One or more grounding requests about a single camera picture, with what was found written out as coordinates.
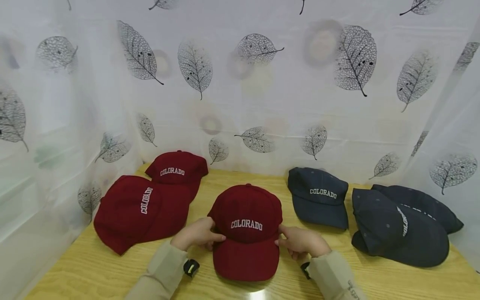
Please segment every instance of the baseball cap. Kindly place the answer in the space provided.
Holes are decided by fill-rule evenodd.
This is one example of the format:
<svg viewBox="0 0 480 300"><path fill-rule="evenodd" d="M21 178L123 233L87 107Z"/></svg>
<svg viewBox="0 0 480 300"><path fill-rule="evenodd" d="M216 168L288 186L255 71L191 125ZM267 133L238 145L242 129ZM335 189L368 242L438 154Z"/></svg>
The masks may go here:
<svg viewBox="0 0 480 300"><path fill-rule="evenodd" d="M190 191L145 178L121 176L100 201L94 228L119 255L131 246L175 235L187 221Z"/></svg>
<svg viewBox="0 0 480 300"><path fill-rule="evenodd" d="M282 223L282 204L268 191L249 183L221 193L208 213L216 230L227 237L214 245L213 264L230 280L263 281L276 272L275 245Z"/></svg>
<svg viewBox="0 0 480 300"><path fill-rule="evenodd" d="M383 186L380 184L374 184L372 190L381 192L396 204L431 216L442 225L448 234L463 228L464 224L450 208L424 192L399 185Z"/></svg>
<svg viewBox="0 0 480 300"><path fill-rule="evenodd" d="M200 180L208 174L208 166L205 158L178 150L157 156L145 173L153 182L184 185L190 190L190 201L193 201Z"/></svg>
<svg viewBox="0 0 480 300"><path fill-rule="evenodd" d="M288 172L288 189L293 208L302 221L348 228L344 200L348 183L313 168L293 168Z"/></svg>
<svg viewBox="0 0 480 300"><path fill-rule="evenodd" d="M447 233L431 217L397 206L375 190L353 189L352 203L359 229L352 245L358 250L417 267L433 267L447 258Z"/></svg>

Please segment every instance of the white curtain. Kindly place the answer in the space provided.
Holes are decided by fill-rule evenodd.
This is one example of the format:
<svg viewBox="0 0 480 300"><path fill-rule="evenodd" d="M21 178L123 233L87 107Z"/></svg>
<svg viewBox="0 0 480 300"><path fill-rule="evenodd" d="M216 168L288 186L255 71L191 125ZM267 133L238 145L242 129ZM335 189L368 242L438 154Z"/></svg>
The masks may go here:
<svg viewBox="0 0 480 300"><path fill-rule="evenodd" d="M211 168L423 190L466 224L451 240L480 268L480 4L302 4L4 0L2 298L25 295L118 176L178 149ZM438 185L442 161L468 171Z"/></svg>

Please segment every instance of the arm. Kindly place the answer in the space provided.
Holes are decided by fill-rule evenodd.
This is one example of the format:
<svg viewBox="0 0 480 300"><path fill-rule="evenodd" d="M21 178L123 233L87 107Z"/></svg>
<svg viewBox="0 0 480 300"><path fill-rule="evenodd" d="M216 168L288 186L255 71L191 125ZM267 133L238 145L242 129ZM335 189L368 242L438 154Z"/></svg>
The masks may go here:
<svg viewBox="0 0 480 300"><path fill-rule="evenodd" d="M294 260L312 256L307 268L325 300L367 300L363 291L355 284L354 276L347 261L315 231L280 225L280 233L286 239L275 241L278 246L288 249Z"/></svg>
<svg viewBox="0 0 480 300"><path fill-rule="evenodd" d="M125 299L170 299L182 279L187 250L193 245L212 250L214 242L225 240L225 236L211 231L214 226L212 218L201 218L180 230L170 242L164 242Z"/></svg>

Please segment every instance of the red baseball cap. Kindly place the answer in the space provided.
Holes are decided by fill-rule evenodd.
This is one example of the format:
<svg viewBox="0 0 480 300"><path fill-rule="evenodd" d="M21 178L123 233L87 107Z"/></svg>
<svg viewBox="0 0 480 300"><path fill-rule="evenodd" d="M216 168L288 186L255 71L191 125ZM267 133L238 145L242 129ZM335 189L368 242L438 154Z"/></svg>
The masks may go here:
<svg viewBox="0 0 480 300"><path fill-rule="evenodd" d="M227 237L214 246L218 274L241 281L268 280L275 274L280 251L274 242L282 223L282 204L275 195L249 183L232 186L217 197L208 216Z"/></svg>
<svg viewBox="0 0 480 300"><path fill-rule="evenodd" d="M208 166L205 158L178 150L157 156L145 173L153 182L184 185L190 190L190 201L193 201L200 180L208 174Z"/></svg>
<svg viewBox="0 0 480 300"><path fill-rule="evenodd" d="M189 205L190 191L184 186L124 175L101 199L93 224L102 242L122 255L134 244L178 233Z"/></svg>

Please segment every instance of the table surface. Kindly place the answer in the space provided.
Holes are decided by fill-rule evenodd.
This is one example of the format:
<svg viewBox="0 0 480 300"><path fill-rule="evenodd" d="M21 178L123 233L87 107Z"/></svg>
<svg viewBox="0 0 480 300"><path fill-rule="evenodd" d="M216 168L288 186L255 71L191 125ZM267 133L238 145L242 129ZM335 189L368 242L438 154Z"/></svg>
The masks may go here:
<svg viewBox="0 0 480 300"><path fill-rule="evenodd" d="M141 166L136 175L142 175L146 167ZM480 278L453 245L446 261L431 269L370 257L353 248L350 241L357 226L352 214L351 192L353 188L368 188L365 186L350 185L345 201L350 229L342 231L299 221L286 177L211 170L202 179L190 205L187 224L205 216L225 189L245 183L262 187L280 199L283 224L321 232L330 246L350 263L357 283L371 300L480 299ZM119 257L102 243L90 224L26 299L122 299L164 241L137 244ZM274 277L255 283L218 277L211 253L199 247L192 247L189 257L197 260L201 267L193 279L184 276L173 299L323 299L316 284L305 278L285 249L280 251Z"/></svg>

